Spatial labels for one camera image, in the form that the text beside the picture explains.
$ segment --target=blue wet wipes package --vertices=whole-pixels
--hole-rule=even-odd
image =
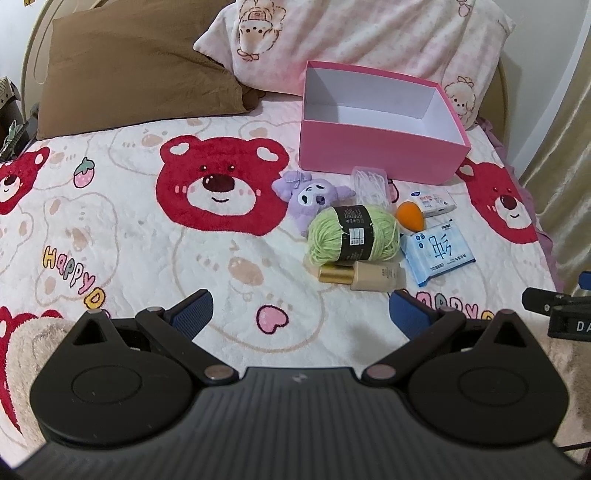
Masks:
[[[403,235],[400,245],[419,287],[424,287],[430,278],[476,261],[452,221]]]

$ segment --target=black yarn label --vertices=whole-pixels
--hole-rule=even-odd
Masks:
[[[363,205],[333,207],[343,231],[339,260],[368,260],[374,246],[374,226]]]

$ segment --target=pink box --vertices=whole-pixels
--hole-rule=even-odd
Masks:
[[[310,61],[300,131],[300,167],[351,174],[381,168],[388,178],[439,185],[470,141],[441,86],[400,73]]]

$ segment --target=curtain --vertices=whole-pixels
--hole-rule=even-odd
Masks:
[[[591,270],[591,40],[544,142],[519,182],[532,194],[564,292],[590,294],[578,286]]]

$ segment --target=bedspread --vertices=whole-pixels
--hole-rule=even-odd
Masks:
[[[320,283],[306,266],[306,240],[271,190],[297,168],[300,118],[299,99],[268,95],[242,116],[38,142],[0,167],[0,455],[8,462],[43,441],[28,387],[86,309],[133,316],[206,288],[214,315],[194,341],[241,373],[248,365],[360,372],[407,340],[389,319],[387,294]],[[452,218],[476,262],[423,288],[408,272],[406,289],[471,318],[514,309],[539,329],[544,319],[524,311],[521,293],[554,284],[534,226],[484,132],[469,137],[469,158],[447,185],[457,208],[430,222]],[[394,181],[394,200],[411,188]]]

